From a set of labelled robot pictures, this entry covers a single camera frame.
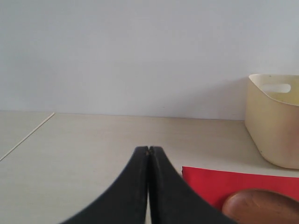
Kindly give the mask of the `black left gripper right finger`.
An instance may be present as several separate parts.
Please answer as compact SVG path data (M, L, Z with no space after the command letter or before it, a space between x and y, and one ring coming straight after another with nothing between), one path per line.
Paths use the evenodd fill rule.
M162 147L149 148L149 205L153 224L234 224L181 178Z

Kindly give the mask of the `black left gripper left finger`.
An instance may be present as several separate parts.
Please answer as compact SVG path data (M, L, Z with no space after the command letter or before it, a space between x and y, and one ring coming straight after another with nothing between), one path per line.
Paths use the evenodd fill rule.
M136 147L127 165L95 201L64 224L144 224L149 148Z

